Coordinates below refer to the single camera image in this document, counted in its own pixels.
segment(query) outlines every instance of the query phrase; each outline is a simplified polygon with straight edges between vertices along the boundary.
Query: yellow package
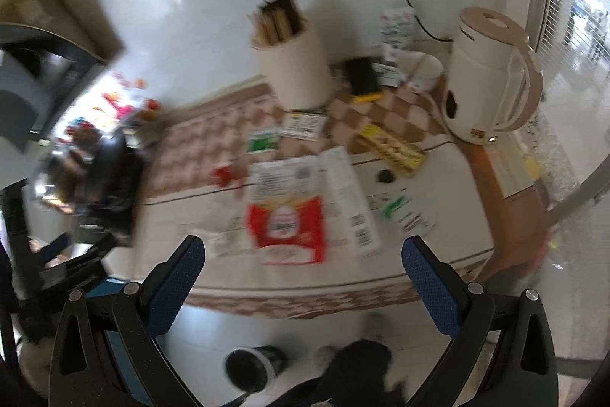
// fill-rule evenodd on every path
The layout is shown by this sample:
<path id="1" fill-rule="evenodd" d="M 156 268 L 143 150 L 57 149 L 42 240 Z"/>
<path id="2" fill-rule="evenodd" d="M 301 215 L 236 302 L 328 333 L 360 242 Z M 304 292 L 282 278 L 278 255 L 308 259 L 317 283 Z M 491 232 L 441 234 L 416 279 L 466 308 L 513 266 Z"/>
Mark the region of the yellow package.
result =
<path id="1" fill-rule="evenodd" d="M 422 149 L 374 123 L 365 125 L 359 135 L 365 145 L 407 173 L 413 174 L 426 158 Z"/>

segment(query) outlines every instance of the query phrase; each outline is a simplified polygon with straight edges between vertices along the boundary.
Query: blue gripper pad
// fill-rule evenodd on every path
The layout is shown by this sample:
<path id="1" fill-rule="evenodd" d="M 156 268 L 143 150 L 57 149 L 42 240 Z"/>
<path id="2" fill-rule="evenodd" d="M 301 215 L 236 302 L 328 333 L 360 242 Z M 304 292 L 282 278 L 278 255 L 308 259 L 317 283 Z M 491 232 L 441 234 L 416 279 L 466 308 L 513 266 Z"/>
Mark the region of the blue gripper pad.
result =
<path id="1" fill-rule="evenodd" d="M 170 330 L 204 264 L 205 249 L 201 239 L 197 238 L 191 242 L 148 304 L 146 328 L 152 337 Z"/>
<path id="2" fill-rule="evenodd" d="M 462 325 L 458 303 L 411 238 L 405 239 L 403 244 L 403 267 L 436 328 L 443 335 L 455 339 Z"/>

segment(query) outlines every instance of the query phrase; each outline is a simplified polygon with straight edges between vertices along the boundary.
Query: kettle handle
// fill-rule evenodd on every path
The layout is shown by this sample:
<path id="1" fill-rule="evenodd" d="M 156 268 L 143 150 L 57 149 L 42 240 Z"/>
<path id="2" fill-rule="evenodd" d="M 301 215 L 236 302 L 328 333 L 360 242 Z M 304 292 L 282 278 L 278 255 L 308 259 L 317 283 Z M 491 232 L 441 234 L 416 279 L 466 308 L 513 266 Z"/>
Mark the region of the kettle handle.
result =
<path id="1" fill-rule="evenodd" d="M 518 112 L 515 113 L 514 118 L 494 127 L 497 132 L 511 132 L 525 125 L 536 111 L 542 97 L 542 65 L 538 55 L 525 40 L 519 40 L 514 47 L 517 49 L 517 55 L 521 59 L 521 64 L 525 70 L 525 85 L 528 97 L 520 106 Z"/>

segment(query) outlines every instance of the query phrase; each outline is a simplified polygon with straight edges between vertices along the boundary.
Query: food package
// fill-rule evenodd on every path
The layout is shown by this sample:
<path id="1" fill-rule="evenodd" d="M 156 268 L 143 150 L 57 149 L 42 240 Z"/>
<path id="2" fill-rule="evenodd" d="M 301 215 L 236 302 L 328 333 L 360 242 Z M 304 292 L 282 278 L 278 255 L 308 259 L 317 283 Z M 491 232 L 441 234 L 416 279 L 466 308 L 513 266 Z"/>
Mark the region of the food package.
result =
<path id="1" fill-rule="evenodd" d="M 318 158 L 307 155 L 255 164 L 252 175 L 246 216 L 263 263 L 324 261 Z"/>
<path id="2" fill-rule="evenodd" d="M 422 166 L 425 153 L 414 144 L 390 133 L 375 123 L 368 123 L 358 132 L 365 146 L 376 151 L 391 163 L 401 168 L 409 177 Z"/>
<path id="3" fill-rule="evenodd" d="M 381 43 L 386 61 L 395 63 L 402 51 L 413 47 L 416 23 L 416 10 L 413 8 L 385 10 L 382 13 Z"/>

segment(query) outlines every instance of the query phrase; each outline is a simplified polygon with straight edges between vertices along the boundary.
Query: white cylindrical container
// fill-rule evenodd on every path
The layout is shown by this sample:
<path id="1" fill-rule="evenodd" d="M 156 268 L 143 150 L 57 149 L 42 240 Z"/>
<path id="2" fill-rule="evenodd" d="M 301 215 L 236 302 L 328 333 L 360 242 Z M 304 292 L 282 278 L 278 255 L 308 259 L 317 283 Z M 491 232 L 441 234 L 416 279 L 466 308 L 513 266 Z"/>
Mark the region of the white cylindrical container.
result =
<path id="1" fill-rule="evenodd" d="M 311 23 L 286 42 L 253 48 L 261 73 L 285 110 L 317 109 L 334 95 L 331 69 Z"/>
<path id="2" fill-rule="evenodd" d="M 416 94 L 432 92 L 443 74 L 443 63 L 423 52 L 407 52 L 401 55 L 396 66 L 407 76 L 405 86 Z"/>

